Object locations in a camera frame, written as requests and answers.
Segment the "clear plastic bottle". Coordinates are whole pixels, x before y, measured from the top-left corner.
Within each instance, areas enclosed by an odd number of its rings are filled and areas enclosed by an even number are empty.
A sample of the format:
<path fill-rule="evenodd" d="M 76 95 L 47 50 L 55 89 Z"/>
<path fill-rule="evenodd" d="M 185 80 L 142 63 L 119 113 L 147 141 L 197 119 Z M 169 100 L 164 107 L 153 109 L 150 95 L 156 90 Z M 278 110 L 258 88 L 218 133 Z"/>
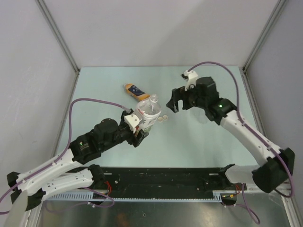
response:
<path fill-rule="evenodd" d="M 207 124 L 208 122 L 210 122 L 210 120 L 207 118 L 207 116 L 202 113 L 198 115 L 197 120 L 201 124 Z"/>

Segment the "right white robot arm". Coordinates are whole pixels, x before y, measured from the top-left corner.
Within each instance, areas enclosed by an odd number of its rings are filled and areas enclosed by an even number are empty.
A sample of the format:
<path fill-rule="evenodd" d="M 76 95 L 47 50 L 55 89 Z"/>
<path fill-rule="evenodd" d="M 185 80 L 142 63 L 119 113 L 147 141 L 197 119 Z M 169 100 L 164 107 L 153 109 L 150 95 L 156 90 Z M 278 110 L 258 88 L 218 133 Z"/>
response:
<path fill-rule="evenodd" d="M 166 104 L 170 110 L 177 113 L 178 102 L 182 101 L 183 110 L 193 107 L 203 109 L 208 120 L 230 132 L 259 165 L 252 171 L 252 179 L 262 191 L 270 193 L 290 179 L 295 159 L 295 153 L 290 148 L 281 149 L 246 123 L 236 105 L 229 99 L 219 97 L 211 77 L 181 76 L 187 83 L 172 90 L 171 99 Z"/>

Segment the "orange milk tea bottle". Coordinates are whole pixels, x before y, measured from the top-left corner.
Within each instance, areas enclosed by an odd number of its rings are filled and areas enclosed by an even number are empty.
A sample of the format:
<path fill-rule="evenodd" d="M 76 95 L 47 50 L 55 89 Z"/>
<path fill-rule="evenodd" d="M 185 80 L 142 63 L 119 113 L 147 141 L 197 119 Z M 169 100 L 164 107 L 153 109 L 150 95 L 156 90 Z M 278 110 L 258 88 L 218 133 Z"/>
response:
<path fill-rule="evenodd" d="M 128 95 L 132 96 L 138 102 L 150 97 L 149 94 L 147 94 L 146 92 L 143 92 L 136 85 L 131 84 L 131 83 L 124 84 L 124 90 Z"/>

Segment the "green label tea bottle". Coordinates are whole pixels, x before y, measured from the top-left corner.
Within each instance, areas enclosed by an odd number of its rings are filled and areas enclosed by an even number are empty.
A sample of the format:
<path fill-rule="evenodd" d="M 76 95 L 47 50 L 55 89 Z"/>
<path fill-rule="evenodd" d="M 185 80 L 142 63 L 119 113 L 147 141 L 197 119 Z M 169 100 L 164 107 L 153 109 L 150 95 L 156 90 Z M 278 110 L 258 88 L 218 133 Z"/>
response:
<path fill-rule="evenodd" d="M 139 129 L 142 129 L 144 132 L 149 132 L 161 113 L 158 96 L 152 94 L 145 100 L 140 101 L 135 111 L 142 119 L 139 124 Z"/>

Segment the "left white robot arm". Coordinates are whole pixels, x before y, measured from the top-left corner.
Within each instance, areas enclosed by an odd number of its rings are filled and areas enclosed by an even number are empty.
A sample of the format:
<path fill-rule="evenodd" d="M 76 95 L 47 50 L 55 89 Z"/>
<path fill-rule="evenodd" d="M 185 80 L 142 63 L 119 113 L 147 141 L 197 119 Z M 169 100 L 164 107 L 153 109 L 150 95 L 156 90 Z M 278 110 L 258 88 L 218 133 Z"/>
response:
<path fill-rule="evenodd" d="M 11 172 L 7 175 L 8 185 L 12 189 L 11 202 L 24 195 L 25 210 L 31 210 L 63 192 L 78 188 L 101 188 L 105 177 L 99 165 L 92 164 L 73 175 L 67 175 L 67 172 L 83 167 L 124 141 L 134 147 L 139 146 L 148 136 L 144 124 L 145 120 L 138 111 L 123 111 L 120 122 L 103 119 L 91 131 L 69 143 L 63 152 L 39 167 L 22 174 Z"/>

